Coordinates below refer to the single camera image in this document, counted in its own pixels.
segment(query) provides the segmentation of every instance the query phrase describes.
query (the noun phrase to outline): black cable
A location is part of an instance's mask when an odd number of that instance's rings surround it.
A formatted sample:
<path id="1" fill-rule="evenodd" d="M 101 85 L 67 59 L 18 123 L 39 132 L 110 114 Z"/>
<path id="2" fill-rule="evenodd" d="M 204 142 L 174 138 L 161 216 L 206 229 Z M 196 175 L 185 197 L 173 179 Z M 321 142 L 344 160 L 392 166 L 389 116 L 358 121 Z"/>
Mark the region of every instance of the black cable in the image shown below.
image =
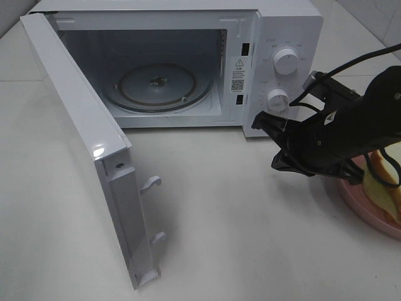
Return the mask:
<path id="1" fill-rule="evenodd" d="M 352 66 L 354 66 L 354 65 L 356 65 L 356 64 L 358 64 L 358 63 L 360 63 L 362 61 L 369 60 L 369 59 L 374 58 L 376 56 L 386 55 L 387 53 L 391 53 L 391 52 L 394 52 L 394 51 L 397 51 L 397 50 L 401 50 L 401 43 L 397 44 L 397 45 L 394 45 L 394 46 L 391 46 L 391 47 L 387 47 L 387 48 L 381 49 L 381 50 L 373 51 L 373 52 L 367 53 L 367 54 L 362 55 L 362 56 L 359 56 L 358 58 L 355 58 L 352 61 L 349 61 L 348 63 L 345 63 L 344 65 L 339 66 L 338 68 L 335 68 L 334 70 L 330 71 L 329 73 L 326 73 L 325 75 L 323 75 L 321 78 L 315 80 L 311 85 L 309 85 L 305 89 L 304 92 L 301 93 L 300 96 L 298 96 L 295 100 L 293 100 L 289 104 L 289 106 L 290 107 L 295 107 L 295 106 L 308 107 L 308 108 L 314 110 L 315 112 L 320 112 L 315 107 L 311 108 L 312 106 L 309 107 L 309 106 L 302 105 L 302 103 L 300 103 L 300 101 L 302 99 L 304 99 L 305 96 L 307 96 L 307 94 L 309 94 L 309 92 L 312 91 L 312 89 L 315 86 L 317 86 L 321 82 L 325 81 L 326 79 L 332 77 L 333 75 L 336 75 L 337 73 L 339 73 L 339 72 L 341 72 L 341 71 L 343 71 L 343 70 L 345 70 L 345 69 L 347 69 L 349 67 L 352 67 Z"/>
<path id="2" fill-rule="evenodd" d="M 389 154 L 385 151 L 385 149 L 380 149 L 380 153 L 382 154 L 383 158 L 390 163 L 390 165 L 395 169 L 395 171 L 398 174 L 398 184 L 390 183 L 387 182 L 386 180 L 383 180 L 373 169 L 372 163 L 370 162 L 370 158 L 368 154 L 364 154 L 363 156 L 365 157 L 366 164 L 368 166 L 368 170 L 370 171 L 370 174 L 376 180 L 379 182 L 381 185 L 384 185 L 389 188 L 398 188 L 401 186 L 401 166 L 400 164 L 393 158 L 390 157 Z"/>

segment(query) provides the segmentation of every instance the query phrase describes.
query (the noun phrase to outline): countertop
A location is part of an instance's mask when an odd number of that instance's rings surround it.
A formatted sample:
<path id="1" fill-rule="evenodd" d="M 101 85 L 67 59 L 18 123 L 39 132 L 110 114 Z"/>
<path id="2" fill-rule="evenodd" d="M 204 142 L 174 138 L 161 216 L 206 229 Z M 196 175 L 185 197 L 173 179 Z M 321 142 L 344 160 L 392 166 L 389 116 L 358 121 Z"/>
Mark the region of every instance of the countertop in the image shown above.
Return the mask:
<path id="1" fill-rule="evenodd" d="M 312 69 L 383 45 L 337 2 Z M 336 77 L 364 93 L 400 61 Z M 401 242 L 361 221 L 337 182 L 277 172 L 278 148 L 240 128 L 125 130 L 161 277 L 133 291 L 106 204 L 74 158 L 20 23 L 0 40 L 0 300 L 400 300 Z"/>

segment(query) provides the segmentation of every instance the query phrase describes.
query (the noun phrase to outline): slice of bread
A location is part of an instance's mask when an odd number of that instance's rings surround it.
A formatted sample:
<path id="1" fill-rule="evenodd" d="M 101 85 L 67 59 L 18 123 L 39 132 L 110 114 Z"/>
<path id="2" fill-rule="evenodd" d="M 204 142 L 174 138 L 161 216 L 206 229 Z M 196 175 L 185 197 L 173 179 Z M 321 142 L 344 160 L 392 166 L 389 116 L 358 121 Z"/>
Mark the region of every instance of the slice of bread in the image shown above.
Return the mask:
<path id="1" fill-rule="evenodd" d="M 397 162 L 401 162 L 401 142 L 386 147 L 387 153 Z M 387 162 L 378 150 L 372 152 L 370 156 L 373 170 L 385 181 L 398 183 L 398 174 L 395 169 Z M 396 223 L 401 224 L 401 187 L 385 187 L 372 177 L 365 166 L 365 178 L 363 188 L 367 196 L 378 207 L 385 210 Z"/>

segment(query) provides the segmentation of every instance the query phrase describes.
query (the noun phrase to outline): wall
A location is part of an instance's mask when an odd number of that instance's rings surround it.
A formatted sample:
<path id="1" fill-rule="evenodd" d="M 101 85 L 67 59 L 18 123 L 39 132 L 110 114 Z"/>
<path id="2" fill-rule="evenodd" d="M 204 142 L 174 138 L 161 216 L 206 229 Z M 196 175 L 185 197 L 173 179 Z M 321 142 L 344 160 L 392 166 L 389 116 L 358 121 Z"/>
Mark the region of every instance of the wall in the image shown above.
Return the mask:
<path id="1" fill-rule="evenodd" d="M 401 0 L 337 0 L 386 46 L 401 43 Z M 401 59 L 401 51 L 396 55 Z"/>
<path id="2" fill-rule="evenodd" d="M 26 14 L 36 0 L 0 0 L 0 37 L 2 37 L 20 16 Z"/>

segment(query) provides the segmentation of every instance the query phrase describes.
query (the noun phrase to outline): microwave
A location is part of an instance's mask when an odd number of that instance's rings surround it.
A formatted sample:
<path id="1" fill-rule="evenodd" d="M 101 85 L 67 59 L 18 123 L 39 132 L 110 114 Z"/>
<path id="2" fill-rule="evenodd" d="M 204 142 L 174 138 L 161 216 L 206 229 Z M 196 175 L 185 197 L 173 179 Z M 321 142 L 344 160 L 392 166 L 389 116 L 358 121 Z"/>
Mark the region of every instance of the microwave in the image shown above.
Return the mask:
<path id="1" fill-rule="evenodd" d="M 103 189 L 128 274 L 158 276 L 122 128 L 295 119 L 323 18 L 308 0 L 41 0 L 21 17 L 82 171 Z"/>

